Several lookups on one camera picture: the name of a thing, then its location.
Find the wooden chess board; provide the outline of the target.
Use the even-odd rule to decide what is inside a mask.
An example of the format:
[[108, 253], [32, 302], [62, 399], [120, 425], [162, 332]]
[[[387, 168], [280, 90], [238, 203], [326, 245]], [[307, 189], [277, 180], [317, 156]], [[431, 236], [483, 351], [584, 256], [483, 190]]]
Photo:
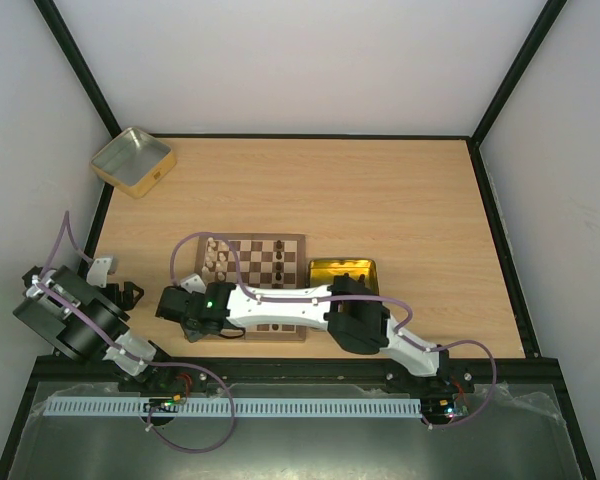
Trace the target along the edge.
[[[238, 253], [216, 237], [203, 236], [198, 241], [194, 273], [204, 283], [233, 282], [241, 276], [250, 287], [265, 289], [297, 289], [306, 284], [305, 237], [299, 234], [235, 233], [224, 235]], [[306, 329], [280, 324], [228, 327], [218, 337], [245, 342], [303, 342]]]

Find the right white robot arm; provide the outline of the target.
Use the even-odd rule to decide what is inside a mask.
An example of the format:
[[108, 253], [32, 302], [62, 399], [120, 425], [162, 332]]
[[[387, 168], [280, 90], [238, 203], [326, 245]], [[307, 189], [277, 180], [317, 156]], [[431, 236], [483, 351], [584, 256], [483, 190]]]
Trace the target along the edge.
[[247, 330], [276, 324], [328, 333], [344, 351], [384, 354], [416, 376], [425, 390], [440, 390], [451, 379], [439, 347], [406, 329], [413, 317], [400, 301], [373, 294], [364, 284], [339, 275], [330, 285], [300, 289], [264, 289], [242, 283], [212, 282], [203, 292], [166, 287], [158, 318], [178, 323], [193, 343], [226, 328]]

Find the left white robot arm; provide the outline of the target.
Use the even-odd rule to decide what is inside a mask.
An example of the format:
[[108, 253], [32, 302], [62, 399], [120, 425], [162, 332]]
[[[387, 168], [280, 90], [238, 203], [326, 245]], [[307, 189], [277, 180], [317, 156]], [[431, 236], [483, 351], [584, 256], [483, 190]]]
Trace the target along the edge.
[[171, 357], [155, 343], [134, 334], [129, 315], [69, 268], [45, 272], [31, 268], [24, 276], [24, 300], [17, 319], [55, 350], [81, 364], [109, 361], [120, 377], [141, 391], [166, 391], [176, 382]]

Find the gold tin lid tray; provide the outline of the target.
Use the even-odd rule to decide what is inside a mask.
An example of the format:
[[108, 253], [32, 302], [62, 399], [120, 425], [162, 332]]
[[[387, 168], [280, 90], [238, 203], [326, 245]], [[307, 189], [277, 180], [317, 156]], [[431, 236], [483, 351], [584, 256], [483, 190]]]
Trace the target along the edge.
[[309, 287], [332, 284], [336, 276], [348, 275], [362, 283], [375, 295], [379, 294], [376, 262], [363, 258], [319, 258], [308, 264]]

